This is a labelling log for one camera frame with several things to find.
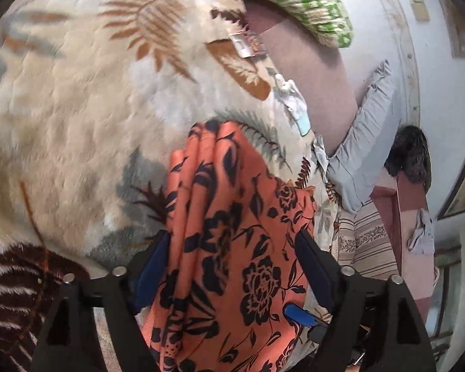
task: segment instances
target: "orange floral fabric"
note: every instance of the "orange floral fabric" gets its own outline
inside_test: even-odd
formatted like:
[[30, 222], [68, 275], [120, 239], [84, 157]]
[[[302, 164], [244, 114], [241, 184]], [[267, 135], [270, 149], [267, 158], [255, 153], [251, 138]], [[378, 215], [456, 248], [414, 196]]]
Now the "orange floral fabric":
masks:
[[294, 251], [313, 229], [309, 190], [269, 173], [235, 123], [195, 124], [167, 177], [165, 280], [142, 328], [162, 371], [279, 372], [307, 280]]

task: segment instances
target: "striped fabric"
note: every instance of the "striped fabric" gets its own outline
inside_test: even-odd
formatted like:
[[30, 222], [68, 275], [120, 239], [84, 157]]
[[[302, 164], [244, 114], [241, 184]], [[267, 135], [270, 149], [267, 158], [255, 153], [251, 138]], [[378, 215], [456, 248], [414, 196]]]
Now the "striped fabric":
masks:
[[370, 200], [356, 215], [341, 209], [339, 228], [334, 232], [337, 261], [365, 277], [387, 280], [398, 274], [398, 266], [382, 219]]

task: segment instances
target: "metal screw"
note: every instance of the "metal screw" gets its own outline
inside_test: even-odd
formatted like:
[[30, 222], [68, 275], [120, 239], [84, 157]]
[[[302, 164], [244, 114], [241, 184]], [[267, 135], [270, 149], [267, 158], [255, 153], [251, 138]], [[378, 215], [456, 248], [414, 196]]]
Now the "metal screw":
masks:
[[114, 270], [112, 270], [112, 274], [115, 275], [115, 277], [122, 277], [126, 273], [127, 268], [124, 266], [115, 267]]
[[347, 277], [350, 277], [353, 274], [355, 274], [355, 269], [353, 267], [350, 267], [350, 266], [343, 266], [343, 267], [341, 267], [341, 272], [344, 275], [346, 275]]
[[76, 276], [72, 273], [68, 273], [64, 275], [64, 278], [62, 278], [63, 282], [66, 284], [73, 283], [75, 279], [76, 279]]
[[401, 276], [399, 276], [398, 274], [393, 274], [391, 276], [391, 281], [394, 282], [395, 284], [402, 284], [404, 281], [403, 281], [403, 278]]

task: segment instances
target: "beige plush blanket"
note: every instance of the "beige plush blanket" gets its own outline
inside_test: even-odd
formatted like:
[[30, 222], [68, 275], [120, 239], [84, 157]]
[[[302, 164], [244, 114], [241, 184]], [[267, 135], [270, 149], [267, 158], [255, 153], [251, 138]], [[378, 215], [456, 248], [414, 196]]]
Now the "beige plush blanket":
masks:
[[104, 275], [162, 227], [169, 155], [197, 121], [238, 122], [273, 174], [315, 186], [330, 241], [313, 134], [276, 99], [270, 59], [236, 54], [247, 26], [241, 0], [16, 0], [2, 17], [4, 370], [28, 370], [65, 273]]

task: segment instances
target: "gray garment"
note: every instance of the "gray garment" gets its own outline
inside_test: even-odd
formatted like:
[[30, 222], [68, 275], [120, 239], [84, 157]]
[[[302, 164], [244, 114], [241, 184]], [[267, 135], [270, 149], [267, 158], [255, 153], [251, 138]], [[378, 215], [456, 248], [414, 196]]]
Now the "gray garment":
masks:
[[408, 250], [416, 255], [434, 255], [434, 225], [429, 211], [423, 208], [417, 214], [417, 229], [408, 240]]
[[329, 158], [327, 177], [341, 195], [345, 210], [355, 214], [369, 200], [393, 146], [402, 114], [389, 63], [374, 72], [363, 104], [345, 141]]

